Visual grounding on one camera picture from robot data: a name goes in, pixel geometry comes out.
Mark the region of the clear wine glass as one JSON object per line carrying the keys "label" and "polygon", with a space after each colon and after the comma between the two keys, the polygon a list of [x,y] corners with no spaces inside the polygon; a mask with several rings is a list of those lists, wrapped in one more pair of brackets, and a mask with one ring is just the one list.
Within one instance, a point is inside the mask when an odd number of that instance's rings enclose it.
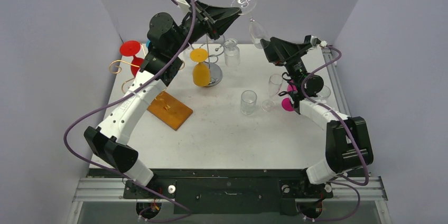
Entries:
{"label": "clear wine glass", "polygon": [[273,98],[280,92],[283,84],[283,78],[280,74],[273,74],[268,81],[268,99],[262,102],[262,110],[270,112],[275,108]]}
{"label": "clear wine glass", "polygon": [[331,89],[328,86],[324,85],[322,89],[318,93],[316,93],[316,97],[314,98],[314,100],[316,100],[317,102],[327,103],[331,94]]}
{"label": "clear wine glass", "polygon": [[257,94],[246,90],[241,94],[240,110],[244,115],[251,115],[256,109]]}
{"label": "clear wine glass", "polygon": [[240,15],[249,17],[249,34],[253,45],[258,49],[264,49],[269,40],[265,28],[253,17],[253,10],[257,6],[258,0],[232,0],[230,6],[241,10]]}

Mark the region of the red wine glass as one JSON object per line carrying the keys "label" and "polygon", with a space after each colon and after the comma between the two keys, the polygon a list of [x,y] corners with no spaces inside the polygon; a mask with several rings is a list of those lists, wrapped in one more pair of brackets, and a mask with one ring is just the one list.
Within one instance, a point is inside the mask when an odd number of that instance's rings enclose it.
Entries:
{"label": "red wine glass", "polygon": [[144,49],[142,44],[135,40],[126,41],[119,48],[119,52],[124,57],[132,57],[130,70],[135,77],[144,61]]}

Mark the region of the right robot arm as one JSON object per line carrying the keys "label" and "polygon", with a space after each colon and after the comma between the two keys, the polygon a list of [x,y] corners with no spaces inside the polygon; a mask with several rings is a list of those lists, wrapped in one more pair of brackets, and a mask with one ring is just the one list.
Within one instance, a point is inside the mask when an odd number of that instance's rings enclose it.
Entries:
{"label": "right robot arm", "polygon": [[324,80],[318,71],[337,62],[342,53],[329,62],[308,71],[303,57],[317,47],[327,48],[327,43],[316,36],[308,35],[303,43],[293,43],[272,37],[261,39],[267,61],[275,66],[284,66],[283,79],[291,87],[284,91],[288,95],[293,111],[307,117],[321,127],[325,133],[325,156],[305,169],[306,177],[298,181],[298,189],[305,196],[313,195],[319,184],[329,182],[345,172],[362,168],[365,180],[369,181],[367,166],[374,161],[366,121],[362,117],[351,117],[326,104],[318,93],[323,90]]}

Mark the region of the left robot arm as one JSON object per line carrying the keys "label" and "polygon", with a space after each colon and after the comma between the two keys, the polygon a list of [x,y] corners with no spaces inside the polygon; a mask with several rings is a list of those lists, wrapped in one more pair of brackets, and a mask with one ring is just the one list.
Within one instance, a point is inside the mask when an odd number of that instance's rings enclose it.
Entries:
{"label": "left robot arm", "polygon": [[242,14],[238,7],[217,7],[193,2],[177,25],[166,12],[155,14],[149,23],[148,53],[126,95],[97,127],[89,126],[84,138],[93,153],[129,179],[138,182],[137,191],[146,198],[157,192],[154,173],[139,159],[138,151],[127,145],[135,126],[152,101],[177,75],[179,54],[190,43],[207,35],[218,39]]}

